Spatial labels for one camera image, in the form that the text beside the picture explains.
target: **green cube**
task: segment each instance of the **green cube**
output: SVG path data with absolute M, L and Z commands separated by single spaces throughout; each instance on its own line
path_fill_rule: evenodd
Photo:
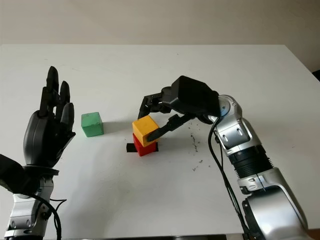
M 81 127 L 87 137 L 104 134 L 104 125 L 99 112 L 91 112 L 81 115 Z

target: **white table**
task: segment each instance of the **white table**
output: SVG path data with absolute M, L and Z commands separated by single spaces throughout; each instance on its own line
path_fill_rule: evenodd
M 143 96 L 180 75 L 240 103 L 309 227 L 320 227 L 320 83 L 285 46 L 2 45 L 0 50 L 0 153 L 19 163 L 24 164 L 24 133 L 39 108 L 49 66 L 58 69 L 60 83 L 70 85 L 76 137 L 55 166 L 60 174 L 52 194 L 68 199 L 58 211 L 64 238 L 242 231 L 208 150 L 209 125 L 197 119 L 185 124 L 161 138 L 157 153 L 126 152 Z M 100 112 L 105 135 L 85 137 L 81 114 L 90 112 Z M 152 117 L 163 125 L 173 114 Z M 225 162 L 241 201 L 236 174 Z M 12 205 L 12 195 L 1 188 L 0 236 Z M 51 218 L 46 238 L 55 236 Z

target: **wire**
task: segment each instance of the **wire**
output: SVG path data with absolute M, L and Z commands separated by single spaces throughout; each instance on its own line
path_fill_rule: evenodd
M 63 204 L 65 201 L 67 201 L 67 199 L 52 199 L 52 198 L 50 198 L 50 201 L 60 202 L 60 203 L 58 204 L 58 206 L 56 206 L 56 208 L 55 208 L 55 211 L 58 212 L 58 208 L 61 206 L 61 204 Z M 54 216 L 53 221 L 54 221 L 54 226 L 55 226 L 55 228 L 57 229 L 58 224 L 57 224 L 57 218 L 56 218 L 56 216 Z
M 234 207 L 234 209 L 235 209 L 235 212 L 236 212 L 236 214 L 238 215 L 238 218 L 239 218 L 239 220 L 240 220 L 241 226 L 242 226 L 242 228 L 243 228 L 243 232 L 244 232 L 246 235 L 249 235 L 249 234 L 250 234 L 250 230 L 249 230 L 249 228 L 248 228 L 247 225 L 246 225 L 246 222 L 245 222 L 244 216 L 243 216 L 243 214 L 242 214 L 242 212 L 241 212 L 241 209 L 240 209 L 240 206 L 239 206 L 237 197 L 236 197 L 236 195 L 235 195 L 235 193 L 234 193 L 234 191 L 233 191 L 233 189 L 232 189 L 232 187 L 231 187 L 231 185 L 230 185 L 230 182 L 229 182 L 229 180 L 228 180 L 228 178 L 227 178 L 227 176 L 226 176 L 226 173 L 225 173 L 225 171 L 224 171 L 224 168 L 223 168 L 223 157 L 222 157 L 223 154 L 222 154 L 222 146 L 221 146 L 221 143 L 219 142 L 219 145 L 220 145 L 220 154 L 221 154 L 221 164 L 220 164 L 220 162 L 219 162 L 219 160 L 218 160 L 218 158 L 217 158 L 217 156 L 216 156 L 216 154 L 215 154 L 215 152 L 214 152 L 214 150 L 213 150 L 213 147 L 212 147 L 212 143 L 211 143 L 211 141 L 212 141 L 212 135 L 214 134 L 214 135 L 217 137 L 216 133 L 214 132 L 214 129 L 215 129 L 215 127 L 217 126 L 217 124 L 219 123 L 219 121 L 220 121 L 220 119 L 218 118 L 218 119 L 213 123 L 213 125 L 212 125 L 212 127 L 211 127 L 211 129 L 210 129 L 210 132 L 209 132 L 209 135 L 208 135 L 208 146 L 209 146 L 209 150 L 210 150 L 210 153 L 211 153 L 211 155 L 212 155 L 212 157 L 213 157 L 216 165 L 218 166 L 218 168 L 219 168 L 219 170 L 220 170 L 220 172 L 221 172 L 221 175 L 222 175 L 222 178 L 223 178 L 223 181 L 224 181 L 224 185 L 225 185 L 226 190 L 227 190 L 227 192 L 228 192 L 228 195 L 229 195 L 229 197 L 230 197 L 230 199 L 231 199 L 231 203 L 232 203 L 232 205 L 233 205 L 233 207 Z
M 60 218 L 59 218 L 59 215 L 58 215 L 56 209 L 47 200 L 43 199 L 40 196 L 37 196 L 34 194 L 28 194 L 27 196 L 40 201 L 42 204 L 46 205 L 49 208 L 49 210 L 53 213 L 54 218 L 56 219 L 56 225 L 54 225 L 55 229 L 56 229 L 56 239 L 61 240 L 61 232 L 62 232 L 61 231 L 61 221 L 60 221 Z

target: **wooden block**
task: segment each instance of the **wooden block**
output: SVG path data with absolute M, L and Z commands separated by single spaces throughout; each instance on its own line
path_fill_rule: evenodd
M 132 136 L 133 136 L 133 143 L 134 143 L 135 149 L 138 152 L 140 157 L 147 155 L 147 154 L 150 154 L 150 153 L 153 153 L 157 150 L 157 142 L 156 141 L 152 142 L 148 146 L 142 146 L 142 144 L 136 138 L 134 133 L 132 134 Z
M 104 125 L 99 112 L 82 114 L 81 127 L 87 137 L 94 137 L 104 134 Z
M 132 123 L 133 133 L 143 147 L 146 147 L 156 141 L 147 141 L 147 136 L 158 128 L 159 126 L 149 115 L 144 116 Z

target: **robotic arm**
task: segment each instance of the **robotic arm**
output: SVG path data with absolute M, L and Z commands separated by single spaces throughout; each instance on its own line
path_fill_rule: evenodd
M 52 66 L 42 90 L 40 109 L 32 114 L 24 135 L 26 165 L 0 154 L 0 185 L 12 192 L 14 199 L 5 239 L 43 239 L 48 219 L 51 213 L 55 214 L 49 201 L 53 176 L 59 171 L 53 167 L 76 135 L 72 132 L 73 124 L 69 85 L 63 81 L 59 94 L 58 72 Z M 54 217 L 57 239 L 61 239 L 60 220 Z
M 217 141 L 239 177 L 238 185 L 248 197 L 242 202 L 251 236 L 260 240 L 311 239 L 304 212 L 277 167 L 273 167 L 240 105 L 228 95 L 218 95 L 205 83 L 180 76 L 161 93 L 143 98 L 138 118 L 150 112 L 169 113 L 168 123 L 148 135 L 149 142 L 197 117 L 216 124 Z

